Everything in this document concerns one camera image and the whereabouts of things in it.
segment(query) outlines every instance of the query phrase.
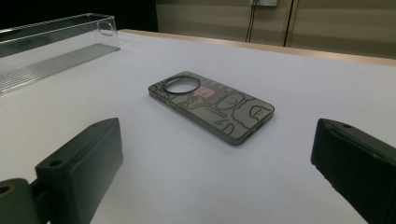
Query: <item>camera cutout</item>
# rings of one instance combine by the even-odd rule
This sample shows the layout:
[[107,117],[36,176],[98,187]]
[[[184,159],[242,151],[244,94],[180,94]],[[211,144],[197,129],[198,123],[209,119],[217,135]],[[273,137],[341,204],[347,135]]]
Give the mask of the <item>camera cutout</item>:
[[200,81],[194,77],[173,77],[163,84],[163,89],[173,94],[183,94],[195,91]]

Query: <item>gray surface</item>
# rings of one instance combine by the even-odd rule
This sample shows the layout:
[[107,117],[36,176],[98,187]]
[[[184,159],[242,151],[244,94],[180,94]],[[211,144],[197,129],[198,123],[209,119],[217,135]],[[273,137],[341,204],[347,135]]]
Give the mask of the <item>gray surface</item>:
[[[119,35],[121,50],[0,97],[0,179],[33,181],[51,152],[117,117],[124,164],[92,224],[365,223],[310,154],[319,118],[396,146],[396,67]],[[149,96],[186,70],[271,103],[274,117],[231,147]]]

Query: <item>phone case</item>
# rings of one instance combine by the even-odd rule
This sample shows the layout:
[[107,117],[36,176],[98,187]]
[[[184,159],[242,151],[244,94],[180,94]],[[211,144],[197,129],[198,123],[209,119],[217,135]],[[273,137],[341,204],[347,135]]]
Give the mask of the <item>phone case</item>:
[[[195,80],[191,91],[166,87]],[[231,145],[241,145],[272,118],[274,107],[262,100],[192,72],[182,72],[148,88],[149,95],[203,126]]]

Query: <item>clear acrylic box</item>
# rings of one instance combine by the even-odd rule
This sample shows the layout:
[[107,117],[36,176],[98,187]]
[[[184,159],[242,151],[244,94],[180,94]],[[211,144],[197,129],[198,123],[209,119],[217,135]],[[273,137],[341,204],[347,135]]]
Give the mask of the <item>clear acrylic box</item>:
[[0,30],[0,94],[118,49],[114,16],[87,13]]

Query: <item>wall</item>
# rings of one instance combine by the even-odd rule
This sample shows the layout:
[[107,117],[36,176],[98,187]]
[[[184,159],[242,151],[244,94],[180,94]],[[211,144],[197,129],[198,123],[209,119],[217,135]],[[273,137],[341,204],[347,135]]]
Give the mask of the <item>wall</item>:
[[[288,2],[257,7],[251,42],[283,45]],[[249,0],[157,0],[157,17],[162,33],[245,41],[250,5]]]
[[[286,35],[291,2],[295,17]],[[245,41],[250,6],[157,0],[157,16],[162,33]],[[257,8],[251,42],[396,59],[396,0],[278,0]]]
[[299,0],[290,47],[396,59],[396,0]]

